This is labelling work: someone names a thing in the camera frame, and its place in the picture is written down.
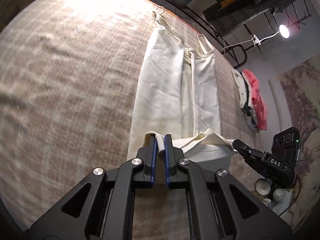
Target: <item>rug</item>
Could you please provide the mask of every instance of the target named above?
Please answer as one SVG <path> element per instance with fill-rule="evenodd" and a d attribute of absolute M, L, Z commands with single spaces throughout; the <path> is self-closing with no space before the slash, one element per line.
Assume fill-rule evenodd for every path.
<path fill-rule="evenodd" d="M 292 126 L 299 129 L 301 136 L 296 171 L 302 188 L 296 203 L 282 216 L 296 231 L 320 198 L 320 53 L 276 79 L 284 92 Z"/>

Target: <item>triangular cutout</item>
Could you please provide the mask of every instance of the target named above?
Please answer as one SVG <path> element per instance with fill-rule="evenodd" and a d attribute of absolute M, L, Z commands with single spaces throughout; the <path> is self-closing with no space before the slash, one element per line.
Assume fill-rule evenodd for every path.
<path fill-rule="evenodd" d="M 81 210 L 83 208 L 84 202 L 87 199 L 91 188 L 91 183 L 86 183 L 83 187 L 75 193 L 67 203 L 61 207 L 61 211 L 68 214 L 74 218 L 80 216 Z"/>
<path fill-rule="evenodd" d="M 243 219 L 247 219 L 259 212 L 259 208 L 251 202 L 236 186 L 230 185 L 230 191 L 236 201 Z"/>

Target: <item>bed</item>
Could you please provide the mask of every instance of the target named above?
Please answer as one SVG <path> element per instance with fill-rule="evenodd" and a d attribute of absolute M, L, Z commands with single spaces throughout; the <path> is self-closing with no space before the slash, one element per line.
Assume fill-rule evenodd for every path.
<path fill-rule="evenodd" d="M 127 157 L 137 81 L 154 28 L 148 0 L 36 0 L 0 34 L 0 187 L 30 226 L 96 167 Z M 195 50 L 198 32 L 170 11 L 167 23 Z M 221 135 L 256 147 L 232 66 L 216 51 Z M 231 173 L 252 189 L 240 156 Z M 137 191 L 134 239 L 188 239 L 183 192 Z"/>

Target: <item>pink garment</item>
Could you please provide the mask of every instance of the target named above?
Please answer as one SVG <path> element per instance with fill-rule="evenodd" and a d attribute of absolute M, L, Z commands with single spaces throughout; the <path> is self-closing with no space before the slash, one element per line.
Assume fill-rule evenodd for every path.
<path fill-rule="evenodd" d="M 262 96 L 260 94 L 259 80 L 251 71 L 247 69 L 243 70 L 242 73 L 245 74 L 252 88 L 251 89 L 252 104 L 258 119 L 258 123 L 256 124 L 257 128 L 260 130 L 266 130 L 267 129 L 267 106 L 264 103 Z"/>

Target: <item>blue gripper pad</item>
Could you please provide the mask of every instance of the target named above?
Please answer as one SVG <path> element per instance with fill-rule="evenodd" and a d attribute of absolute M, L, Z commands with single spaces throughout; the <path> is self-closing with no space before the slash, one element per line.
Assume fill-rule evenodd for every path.
<path fill-rule="evenodd" d="M 168 156 L 168 143 L 167 137 L 164 137 L 164 167 L 165 167 L 165 179 L 167 187 L 170 187 L 170 172 L 169 172 L 169 156 Z"/>
<path fill-rule="evenodd" d="M 157 159 L 157 140 L 155 140 L 155 143 L 153 145 L 153 152 L 152 152 L 152 162 L 151 162 L 151 184 L 153 185 L 155 183 L 155 176 L 156 176 L 156 159 Z"/>

